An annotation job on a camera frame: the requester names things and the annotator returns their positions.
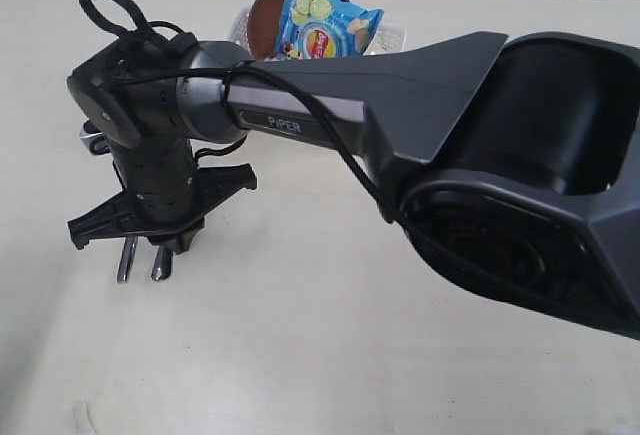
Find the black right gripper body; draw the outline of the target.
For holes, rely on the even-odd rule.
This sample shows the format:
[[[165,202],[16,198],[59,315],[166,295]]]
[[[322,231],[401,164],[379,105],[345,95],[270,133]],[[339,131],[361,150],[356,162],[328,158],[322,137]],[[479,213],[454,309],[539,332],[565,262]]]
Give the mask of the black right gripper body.
[[[205,216],[242,189],[255,190],[248,164],[200,168],[185,137],[154,136],[133,148],[109,142],[123,190],[68,222],[75,247],[144,237],[176,254],[190,249]]]

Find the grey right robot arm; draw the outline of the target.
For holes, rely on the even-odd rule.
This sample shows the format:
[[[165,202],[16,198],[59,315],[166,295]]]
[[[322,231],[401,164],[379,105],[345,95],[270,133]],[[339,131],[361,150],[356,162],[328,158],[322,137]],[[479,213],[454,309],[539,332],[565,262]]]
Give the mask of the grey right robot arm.
[[[567,33],[475,32],[387,55],[253,60],[227,41],[118,41],[68,89],[122,191],[69,223],[78,248],[181,253],[255,189],[195,140],[262,131],[338,152],[420,257],[476,295],[639,335],[639,51]]]

